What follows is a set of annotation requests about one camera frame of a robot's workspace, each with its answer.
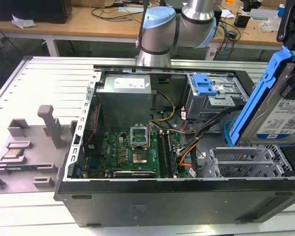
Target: metal workbench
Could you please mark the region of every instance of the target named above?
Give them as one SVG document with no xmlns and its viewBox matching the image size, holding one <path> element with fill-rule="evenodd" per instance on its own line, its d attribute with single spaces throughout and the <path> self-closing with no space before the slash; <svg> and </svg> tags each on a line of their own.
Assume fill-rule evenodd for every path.
<svg viewBox="0 0 295 236">
<path fill-rule="evenodd" d="M 70 124 L 80 113 L 94 64 L 134 65 L 132 59 L 49 58 L 23 60 L 0 90 L 0 151 L 9 135 L 12 118 L 29 125 L 42 124 L 36 111 L 52 104 L 54 117 Z M 245 70 L 256 83 L 266 63 L 173 60 L 175 67 Z M 124 228 L 79 228 L 53 192 L 0 194 L 0 235 L 295 235 L 295 205 L 262 224 L 191 225 Z"/>
</svg>

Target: light blue robot joint cap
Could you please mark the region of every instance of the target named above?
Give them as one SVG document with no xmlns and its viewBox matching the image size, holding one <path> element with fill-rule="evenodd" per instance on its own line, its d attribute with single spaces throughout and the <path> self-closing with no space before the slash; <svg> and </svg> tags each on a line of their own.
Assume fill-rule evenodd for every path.
<svg viewBox="0 0 295 236">
<path fill-rule="evenodd" d="M 167 6 L 157 6 L 149 8 L 143 23 L 144 29 L 160 27 L 171 21 L 176 15 L 173 8 Z"/>
</svg>

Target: power supply label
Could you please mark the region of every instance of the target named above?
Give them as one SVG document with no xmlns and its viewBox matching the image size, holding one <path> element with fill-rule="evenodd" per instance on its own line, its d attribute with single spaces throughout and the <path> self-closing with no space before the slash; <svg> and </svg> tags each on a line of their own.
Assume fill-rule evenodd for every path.
<svg viewBox="0 0 295 236">
<path fill-rule="evenodd" d="M 282 139 L 295 132 L 295 100 L 282 98 L 260 127 L 260 139 Z"/>
<path fill-rule="evenodd" d="M 141 78 L 116 78 L 114 82 L 116 89 L 144 89 L 145 87 L 144 79 Z"/>
</svg>

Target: motherboard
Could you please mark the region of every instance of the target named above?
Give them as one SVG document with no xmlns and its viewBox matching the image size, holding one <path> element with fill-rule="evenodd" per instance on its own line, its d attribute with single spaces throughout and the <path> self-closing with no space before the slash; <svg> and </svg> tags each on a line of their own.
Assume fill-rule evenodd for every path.
<svg viewBox="0 0 295 236">
<path fill-rule="evenodd" d="M 147 141 L 147 147 L 133 147 Z M 181 175 L 177 170 L 177 149 L 181 148 L 179 134 L 173 132 L 105 132 L 100 157 L 88 155 L 85 170 L 88 178 L 160 178 Z"/>
</svg>

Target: green motherboard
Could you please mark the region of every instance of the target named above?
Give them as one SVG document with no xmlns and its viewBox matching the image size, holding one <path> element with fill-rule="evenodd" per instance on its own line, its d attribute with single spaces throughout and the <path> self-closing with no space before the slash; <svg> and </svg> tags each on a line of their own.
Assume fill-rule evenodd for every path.
<svg viewBox="0 0 295 236">
<path fill-rule="evenodd" d="M 100 160 L 92 158 L 87 160 L 88 177 L 111 177 L 113 171 L 124 170 L 155 172 L 156 178 L 161 177 L 158 135 L 157 132 L 148 134 L 149 147 L 144 150 L 141 147 L 131 148 L 130 132 L 105 132 Z M 176 155 L 177 149 L 181 148 L 179 135 L 172 133 L 170 137 L 172 151 Z M 145 133 L 138 132 L 132 139 L 135 142 L 144 142 Z M 178 172 L 178 176 L 184 177 L 185 173 Z"/>
</svg>

